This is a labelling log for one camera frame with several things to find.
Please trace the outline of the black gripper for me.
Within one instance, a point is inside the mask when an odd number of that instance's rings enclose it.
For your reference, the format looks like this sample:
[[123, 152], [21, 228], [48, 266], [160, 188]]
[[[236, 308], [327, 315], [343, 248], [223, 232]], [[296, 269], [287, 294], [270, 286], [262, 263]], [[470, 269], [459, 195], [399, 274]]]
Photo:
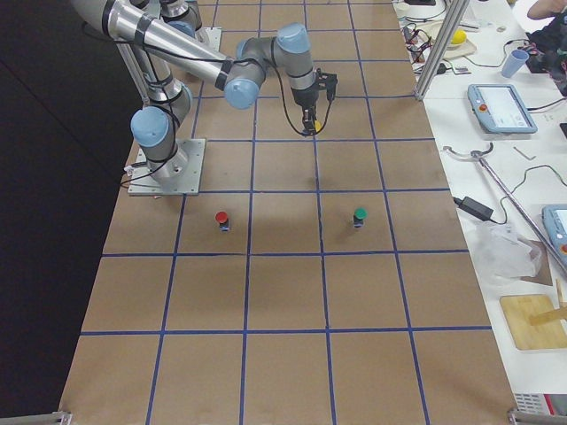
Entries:
[[319, 89], [311, 86], [306, 89], [292, 88], [293, 99], [302, 110], [303, 134], [312, 133], [312, 120], [316, 119], [316, 104], [319, 98]]

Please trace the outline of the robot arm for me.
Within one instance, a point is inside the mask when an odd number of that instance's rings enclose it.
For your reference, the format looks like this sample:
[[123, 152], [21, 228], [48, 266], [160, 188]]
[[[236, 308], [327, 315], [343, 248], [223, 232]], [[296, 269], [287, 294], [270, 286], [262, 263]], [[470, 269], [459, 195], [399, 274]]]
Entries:
[[74, 10], [106, 42], [126, 49], [125, 62], [142, 85], [145, 107], [131, 119], [131, 130], [145, 155], [147, 177], [166, 187], [177, 182], [190, 162], [176, 132], [190, 111], [192, 94], [173, 76], [178, 66], [213, 84], [232, 107], [252, 106], [268, 67], [285, 71], [295, 103], [302, 111], [300, 135], [319, 133], [316, 105], [324, 82], [315, 68], [311, 42], [298, 22], [272, 37], [243, 40], [235, 57], [198, 39], [201, 18], [194, 1], [73, 1]]
[[190, 0], [131, 0], [138, 9], [160, 17], [169, 26], [195, 38], [202, 28], [197, 1]]

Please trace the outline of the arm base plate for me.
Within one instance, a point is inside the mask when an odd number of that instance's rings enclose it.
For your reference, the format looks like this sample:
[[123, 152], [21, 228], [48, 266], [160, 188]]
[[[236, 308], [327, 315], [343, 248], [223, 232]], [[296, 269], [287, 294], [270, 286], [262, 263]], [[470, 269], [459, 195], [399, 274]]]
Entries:
[[197, 195], [199, 192], [206, 139], [177, 139], [176, 154], [163, 166], [146, 160], [143, 148], [138, 149], [136, 161], [128, 180], [130, 196]]
[[221, 45], [220, 27], [202, 27], [196, 31], [196, 38], [213, 50], [219, 50]]

